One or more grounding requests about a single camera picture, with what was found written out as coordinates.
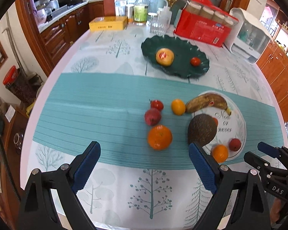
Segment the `white plate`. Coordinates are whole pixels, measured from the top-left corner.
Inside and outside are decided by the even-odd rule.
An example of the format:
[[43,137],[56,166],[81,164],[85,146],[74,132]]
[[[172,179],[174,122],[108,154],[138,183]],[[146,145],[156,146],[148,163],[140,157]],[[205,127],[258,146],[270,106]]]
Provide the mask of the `white plate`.
[[[206,93],[214,93],[222,96],[226,100],[227,106],[231,109],[232,114],[228,116],[225,110],[216,107],[206,107],[192,113],[192,117],[205,113],[218,120],[217,134],[209,144],[204,146],[204,150],[210,154],[215,146],[223,144],[228,149],[228,158],[226,161],[233,160],[242,152],[246,142],[246,123],[243,115],[236,104],[224,94],[216,91],[206,91],[200,95]],[[238,151],[231,151],[228,147],[229,142],[233,138],[241,141],[241,147]]]

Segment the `dark green scalloped plate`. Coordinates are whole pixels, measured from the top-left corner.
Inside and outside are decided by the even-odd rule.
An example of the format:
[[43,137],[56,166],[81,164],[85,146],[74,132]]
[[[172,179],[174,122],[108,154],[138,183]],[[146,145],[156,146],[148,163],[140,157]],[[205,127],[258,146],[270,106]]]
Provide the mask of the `dark green scalloped plate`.
[[[156,61],[156,53],[160,48],[168,48],[174,52],[174,61],[169,67],[164,67]],[[209,60],[205,53],[201,52],[197,46],[193,46],[189,41],[184,41],[178,37],[153,36],[147,38],[142,44],[143,56],[155,68],[161,69],[169,75],[176,75],[181,78],[198,78],[209,70]],[[190,64],[193,57],[198,57],[202,62],[194,67]]]

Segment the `barcode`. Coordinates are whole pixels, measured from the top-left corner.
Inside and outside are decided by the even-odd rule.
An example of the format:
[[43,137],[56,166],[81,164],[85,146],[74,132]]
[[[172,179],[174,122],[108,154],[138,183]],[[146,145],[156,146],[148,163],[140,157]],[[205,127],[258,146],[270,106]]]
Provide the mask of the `barcode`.
[[213,44],[216,44],[219,41],[219,38],[215,38]]

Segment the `plate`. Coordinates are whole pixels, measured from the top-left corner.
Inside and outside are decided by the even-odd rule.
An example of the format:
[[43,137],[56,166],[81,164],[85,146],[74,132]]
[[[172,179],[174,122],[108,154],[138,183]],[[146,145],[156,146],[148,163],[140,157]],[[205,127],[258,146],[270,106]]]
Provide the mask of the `plate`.
[[[216,91],[206,91],[200,95],[206,93],[214,93],[222,96],[226,102],[227,106],[231,109],[232,113],[230,116],[225,110],[216,107],[206,107],[199,111],[192,113],[192,117],[205,113],[214,117],[218,120],[217,134],[214,139],[207,145],[204,146],[204,150],[210,154],[211,150],[218,144],[223,144],[228,149],[228,158],[226,161],[233,160],[237,158],[242,152],[245,142],[246,142],[246,122],[243,115],[237,105],[227,96]],[[238,138],[241,141],[241,147],[238,151],[231,151],[228,148],[229,142],[232,138]]]
[[[174,61],[169,67],[164,67],[156,61],[156,53],[161,48],[168,48],[174,53]],[[181,78],[198,78],[209,70],[209,60],[205,53],[201,52],[197,46],[190,44],[189,41],[181,40],[178,37],[153,36],[147,38],[141,44],[142,53],[151,65],[161,69],[169,75],[176,75]],[[193,57],[198,57],[202,63],[194,67],[190,64]]]

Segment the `metal bolt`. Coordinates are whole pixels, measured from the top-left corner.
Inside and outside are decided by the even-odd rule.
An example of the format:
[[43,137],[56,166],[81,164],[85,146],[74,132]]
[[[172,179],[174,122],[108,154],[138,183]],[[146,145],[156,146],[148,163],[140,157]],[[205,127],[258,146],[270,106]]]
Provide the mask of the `metal bolt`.
[[39,169],[34,169],[34,170],[32,170],[32,174],[33,174],[33,175],[36,175],[38,172],[39,172]]
[[68,164],[62,164],[62,165],[61,165],[61,170],[67,170],[68,167],[69,167]]
[[257,175],[257,171],[254,170],[254,169],[251,169],[251,174],[252,174],[252,175]]
[[220,169],[223,170],[223,171],[227,171],[228,170],[228,167],[226,165],[221,165],[220,166]]

